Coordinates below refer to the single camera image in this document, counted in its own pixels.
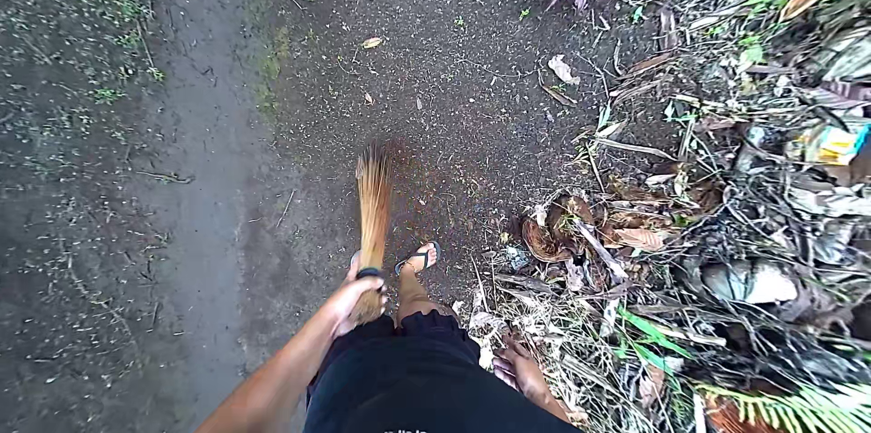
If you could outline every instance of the black shorts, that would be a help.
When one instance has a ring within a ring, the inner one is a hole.
[[[443,345],[447,345],[453,355],[467,360],[474,365],[478,364],[478,359],[481,357],[481,348],[478,346],[478,343],[469,338],[469,333],[460,327],[454,316],[441,315],[436,310],[430,311],[427,315],[423,315],[422,312],[416,312],[403,319],[399,327],[394,327],[393,319],[388,315],[382,315],[372,322],[354,327],[354,330],[350,333],[340,336],[333,341],[332,346],[327,351],[327,355],[321,361],[318,374],[314,376],[314,379],[308,385],[306,403],[308,403],[308,400],[314,393],[314,389],[318,385],[318,379],[321,378],[321,375],[323,375],[324,371],[327,370],[336,358],[347,350],[357,348],[367,340],[388,337],[414,337],[437,340]]]

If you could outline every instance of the leaf litter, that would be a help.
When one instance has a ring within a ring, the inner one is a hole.
[[[574,139],[572,164],[599,177],[596,157],[612,148],[659,157],[659,167],[640,185],[609,177],[600,192],[556,189],[530,201],[523,231],[500,231],[503,247],[489,252],[530,259],[489,259],[484,300],[500,331],[471,332],[493,346],[502,334],[525,342],[575,425],[864,430],[871,335],[855,322],[871,318],[871,30],[843,18],[854,3],[773,0],[751,13],[747,0],[718,0],[664,11],[669,51],[630,67],[610,97],[659,92],[681,133],[677,154],[616,140],[630,126],[611,121],[611,103]],[[717,25],[719,43],[733,45],[681,49],[679,21],[689,23],[687,44]],[[758,62],[742,63],[739,37],[760,21],[782,24],[753,41]],[[799,28],[798,39],[770,35]],[[686,50],[727,77],[722,88],[675,90],[674,77],[698,68]],[[833,419],[829,404],[847,402],[859,416]]]

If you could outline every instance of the leg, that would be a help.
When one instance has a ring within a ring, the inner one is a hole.
[[[421,246],[417,252],[426,252],[428,256],[429,266],[436,262],[436,249],[432,243]],[[396,313],[396,324],[402,322],[406,317],[416,313],[429,314],[435,310],[441,315],[451,315],[456,317],[453,309],[446,305],[437,304],[430,301],[426,289],[417,281],[417,273],[423,271],[423,257],[415,256],[408,259],[400,266],[399,271],[399,310]]]

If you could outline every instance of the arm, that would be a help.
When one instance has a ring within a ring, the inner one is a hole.
[[[196,429],[196,433],[271,431],[293,414],[299,395],[321,367],[333,340],[354,328],[349,316],[360,295],[384,280],[356,280],[356,258],[342,286],[288,344],[257,369]]]
[[[493,359],[493,373],[514,389],[523,393],[533,404],[544,409],[553,416],[569,422],[565,411],[557,399],[550,394],[550,388],[544,381],[544,375],[538,364],[529,355],[529,351],[517,344],[512,338],[507,338],[505,349],[496,352]]]

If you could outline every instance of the stick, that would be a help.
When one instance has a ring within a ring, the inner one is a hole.
[[[293,190],[292,192],[290,192],[290,197],[288,198],[288,204],[287,204],[287,205],[284,205],[284,212],[281,213],[281,216],[280,216],[279,219],[278,219],[278,223],[275,224],[275,228],[276,228],[276,229],[278,228],[278,226],[281,225],[281,221],[284,220],[284,216],[288,214],[288,207],[290,206],[290,202],[291,202],[291,200],[294,199],[294,194],[295,194],[295,193],[296,193],[296,190]]]
[[[484,295],[484,283],[481,281],[481,273],[478,272],[478,264],[475,262],[475,258],[472,256],[471,251],[469,252],[469,259],[472,260],[472,267],[475,269],[475,275],[478,277],[478,289],[481,290],[481,302],[484,304],[484,310],[489,312],[487,295]]]

